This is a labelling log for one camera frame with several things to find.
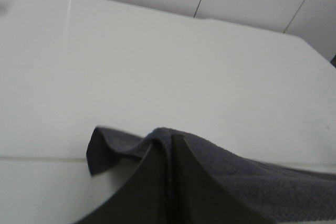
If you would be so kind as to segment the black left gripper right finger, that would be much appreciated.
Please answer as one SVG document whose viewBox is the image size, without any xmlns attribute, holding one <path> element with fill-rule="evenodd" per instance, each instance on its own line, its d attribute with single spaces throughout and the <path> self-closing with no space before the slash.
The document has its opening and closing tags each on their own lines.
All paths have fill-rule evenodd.
<svg viewBox="0 0 336 224">
<path fill-rule="evenodd" d="M 230 195 L 181 135 L 172 136 L 172 156 L 182 223 L 275 223 Z"/>
</svg>

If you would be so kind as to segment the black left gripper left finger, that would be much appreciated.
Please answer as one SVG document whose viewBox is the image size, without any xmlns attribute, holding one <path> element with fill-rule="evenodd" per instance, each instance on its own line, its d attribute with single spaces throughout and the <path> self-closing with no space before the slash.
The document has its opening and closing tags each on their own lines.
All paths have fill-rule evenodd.
<svg viewBox="0 0 336 224">
<path fill-rule="evenodd" d="M 167 223 L 165 207 L 166 158 L 153 143 L 130 179 L 77 223 Z"/>
</svg>

